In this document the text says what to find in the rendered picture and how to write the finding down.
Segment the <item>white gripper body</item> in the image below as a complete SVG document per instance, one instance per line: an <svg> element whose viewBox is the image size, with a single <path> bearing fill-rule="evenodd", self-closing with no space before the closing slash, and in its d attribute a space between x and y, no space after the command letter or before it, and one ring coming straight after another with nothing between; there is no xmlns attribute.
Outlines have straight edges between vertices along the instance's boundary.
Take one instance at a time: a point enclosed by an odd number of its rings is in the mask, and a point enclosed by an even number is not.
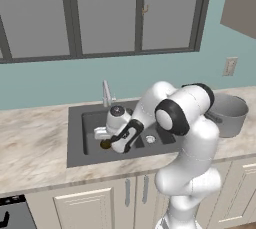
<svg viewBox="0 0 256 229"><path fill-rule="evenodd" d="M110 135L107 132L105 127L97 127L94 129L94 138L96 140L104 140L104 139L109 139Z"/></svg>

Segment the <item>dark grey sink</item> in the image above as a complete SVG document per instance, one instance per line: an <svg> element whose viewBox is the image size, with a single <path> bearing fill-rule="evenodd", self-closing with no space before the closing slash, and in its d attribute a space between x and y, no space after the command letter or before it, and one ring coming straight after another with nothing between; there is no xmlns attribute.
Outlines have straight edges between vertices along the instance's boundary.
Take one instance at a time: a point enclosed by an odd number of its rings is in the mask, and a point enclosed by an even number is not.
<svg viewBox="0 0 256 229"><path fill-rule="evenodd" d="M118 154L112 149L102 149L94 138L94 129L106 123L108 109L102 104L69 108L67 167L77 167L126 159L178 152L181 140L163 130L157 123L144 130L127 154ZM146 141L152 135L153 144Z"/></svg>

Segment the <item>grey metal pot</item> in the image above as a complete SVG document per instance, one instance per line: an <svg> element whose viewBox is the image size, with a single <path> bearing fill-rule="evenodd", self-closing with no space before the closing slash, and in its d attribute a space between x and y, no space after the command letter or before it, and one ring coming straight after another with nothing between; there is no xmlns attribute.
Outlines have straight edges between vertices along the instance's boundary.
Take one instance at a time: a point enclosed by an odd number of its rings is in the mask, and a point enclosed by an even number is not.
<svg viewBox="0 0 256 229"><path fill-rule="evenodd" d="M221 138L233 138L240 133L248 112L249 108L244 99L216 93L215 101L205 117L218 126Z"/></svg>

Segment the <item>silver tap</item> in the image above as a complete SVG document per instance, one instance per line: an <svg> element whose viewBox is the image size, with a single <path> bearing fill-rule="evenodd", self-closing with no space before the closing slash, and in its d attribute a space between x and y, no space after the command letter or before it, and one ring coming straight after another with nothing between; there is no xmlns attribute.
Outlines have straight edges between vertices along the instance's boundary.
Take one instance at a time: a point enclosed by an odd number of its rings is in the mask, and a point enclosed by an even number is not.
<svg viewBox="0 0 256 229"><path fill-rule="evenodd" d="M110 107L111 104L116 100L116 97L111 95L110 88L106 80L103 81L102 87L103 87L103 106Z"/></svg>

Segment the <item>wide cream cupboard door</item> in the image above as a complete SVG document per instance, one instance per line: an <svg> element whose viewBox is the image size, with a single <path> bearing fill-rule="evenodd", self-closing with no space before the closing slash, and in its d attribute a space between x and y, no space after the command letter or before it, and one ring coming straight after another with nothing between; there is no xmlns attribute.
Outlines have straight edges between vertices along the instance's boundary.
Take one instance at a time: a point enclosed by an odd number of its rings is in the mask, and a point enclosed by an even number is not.
<svg viewBox="0 0 256 229"><path fill-rule="evenodd" d="M37 229L133 229L135 178L130 205L125 180L115 179L26 195Z"/></svg>

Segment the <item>narrow cream cupboard door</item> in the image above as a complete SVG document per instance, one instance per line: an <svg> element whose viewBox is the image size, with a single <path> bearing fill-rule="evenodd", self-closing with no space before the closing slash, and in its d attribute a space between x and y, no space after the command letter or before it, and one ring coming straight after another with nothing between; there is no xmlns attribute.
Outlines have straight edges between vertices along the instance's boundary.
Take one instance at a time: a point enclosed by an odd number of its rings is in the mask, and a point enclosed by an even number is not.
<svg viewBox="0 0 256 229"><path fill-rule="evenodd" d="M148 175L148 198L146 204L142 202L144 175ZM134 229L155 229L157 222L167 210L169 199L156 189L154 173L147 173L136 178L136 204Z"/></svg>

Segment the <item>black and grey dishwasher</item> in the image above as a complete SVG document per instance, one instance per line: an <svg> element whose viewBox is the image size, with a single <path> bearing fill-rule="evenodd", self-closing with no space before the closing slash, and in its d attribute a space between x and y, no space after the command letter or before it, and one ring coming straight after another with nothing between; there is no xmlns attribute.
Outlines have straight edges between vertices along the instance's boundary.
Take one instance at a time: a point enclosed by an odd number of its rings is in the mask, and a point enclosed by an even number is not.
<svg viewBox="0 0 256 229"><path fill-rule="evenodd" d="M24 195L0 198L0 229L37 229Z"/></svg>

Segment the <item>grey framed window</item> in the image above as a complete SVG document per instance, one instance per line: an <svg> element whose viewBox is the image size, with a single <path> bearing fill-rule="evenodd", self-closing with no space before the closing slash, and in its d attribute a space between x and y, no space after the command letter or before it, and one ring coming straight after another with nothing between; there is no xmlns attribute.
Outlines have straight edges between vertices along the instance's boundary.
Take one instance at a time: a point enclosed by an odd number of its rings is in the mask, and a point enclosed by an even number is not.
<svg viewBox="0 0 256 229"><path fill-rule="evenodd" d="M197 52L208 4L0 0L0 64Z"/></svg>

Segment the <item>beige wall socket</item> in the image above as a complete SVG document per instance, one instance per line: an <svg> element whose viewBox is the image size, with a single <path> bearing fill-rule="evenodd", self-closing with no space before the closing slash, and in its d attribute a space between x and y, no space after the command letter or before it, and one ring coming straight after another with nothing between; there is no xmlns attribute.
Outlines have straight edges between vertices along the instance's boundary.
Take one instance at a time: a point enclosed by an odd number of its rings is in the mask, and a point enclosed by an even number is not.
<svg viewBox="0 0 256 229"><path fill-rule="evenodd" d="M226 59L226 63L223 71L224 76L232 76L234 74L237 61L238 61L237 57L228 57Z"/></svg>

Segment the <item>brown wall cupboard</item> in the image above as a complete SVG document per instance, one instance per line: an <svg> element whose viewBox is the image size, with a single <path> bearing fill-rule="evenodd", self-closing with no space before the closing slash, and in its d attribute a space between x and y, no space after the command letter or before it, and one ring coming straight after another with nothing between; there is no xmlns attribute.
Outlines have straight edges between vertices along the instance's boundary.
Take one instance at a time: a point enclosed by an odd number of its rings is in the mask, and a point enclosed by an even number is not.
<svg viewBox="0 0 256 229"><path fill-rule="evenodd" d="M220 23L256 39L256 0L225 0Z"/></svg>

